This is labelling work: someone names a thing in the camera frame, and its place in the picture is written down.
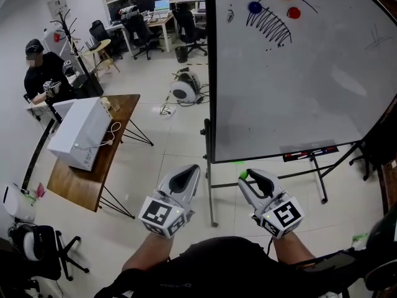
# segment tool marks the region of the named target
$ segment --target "trash bin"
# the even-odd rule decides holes
[[[187,62],[187,47],[177,47],[175,53],[179,63]]]
[[[5,185],[3,191],[2,203],[9,215],[26,222],[34,220],[35,207],[15,186]]]

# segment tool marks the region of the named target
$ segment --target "black cap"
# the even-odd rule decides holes
[[[41,52],[43,52],[43,45],[36,38],[30,41],[25,47],[26,55],[31,55],[35,53],[39,54]]]

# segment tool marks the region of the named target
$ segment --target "tiled floor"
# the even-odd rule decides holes
[[[207,83],[207,58],[198,53],[189,63],[194,64],[190,69],[198,74],[202,84]],[[269,233],[250,219],[252,208],[235,187],[214,190],[214,216],[219,227],[210,226],[204,177],[206,166],[202,158],[205,140],[200,135],[204,118],[209,116],[209,104],[176,106],[177,112],[170,119],[164,120],[159,116],[159,107],[173,80],[172,73],[185,65],[176,61],[174,53],[157,53],[152,55],[151,61],[145,58],[134,61],[125,54],[118,67],[120,74],[111,71],[102,78],[105,93],[141,94],[133,121],[154,142],[154,147],[126,139],[118,148],[106,186],[131,213],[137,215],[144,198],[151,195],[167,171],[196,163],[202,169],[200,186],[192,201],[196,214],[191,223],[178,232],[171,256],[177,256],[192,243],[219,235],[239,235],[267,247]],[[341,147],[340,153],[319,157],[320,166],[337,160],[348,148]],[[46,186],[54,163],[55,157],[44,149],[30,186],[35,187],[39,182]],[[248,161],[245,165],[214,165],[213,183],[234,182],[246,168],[264,169],[281,175],[308,170],[312,166],[308,161],[284,163],[280,158]],[[296,232],[314,255],[349,247],[353,235],[368,231],[382,217],[378,179],[372,174],[367,182],[363,182],[362,175],[359,164],[349,166],[343,162],[325,178],[329,196],[326,205],[320,202],[319,183],[314,174],[282,181],[283,188],[297,197],[305,211],[306,217]],[[82,236],[77,260],[90,267],[91,272],[84,274],[69,267],[74,281],[68,282],[64,277],[59,281],[65,298],[93,297],[100,288],[109,285],[147,234],[137,220],[107,209],[89,212],[50,191],[38,203],[36,223],[61,230],[65,242],[75,235]],[[275,258],[273,248],[270,255]],[[54,282],[47,283],[59,292]]]

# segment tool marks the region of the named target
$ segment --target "white wall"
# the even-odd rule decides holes
[[[0,9],[0,185],[21,185],[29,161],[42,136],[42,126],[24,109],[23,95],[27,71],[25,45],[42,38],[44,28],[51,28],[47,2],[51,0],[15,0]],[[95,20],[106,22],[101,0],[66,0],[71,8],[69,24],[75,17],[75,37],[81,43],[89,39]],[[0,205],[0,237],[6,237],[11,219]]]

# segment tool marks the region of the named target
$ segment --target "person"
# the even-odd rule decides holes
[[[169,260],[173,241],[149,234],[115,282],[95,298],[319,297],[327,292],[322,275],[291,266],[314,259],[293,232],[273,238],[279,262],[241,237],[205,240]]]
[[[46,101],[47,104],[75,99],[76,94],[63,74],[64,61],[55,53],[43,54],[44,48],[36,38],[25,48],[26,59],[30,65],[25,76],[25,89],[29,99],[37,105]],[[43,85],[52,81],[61,82],[57,94],[46,92]]]

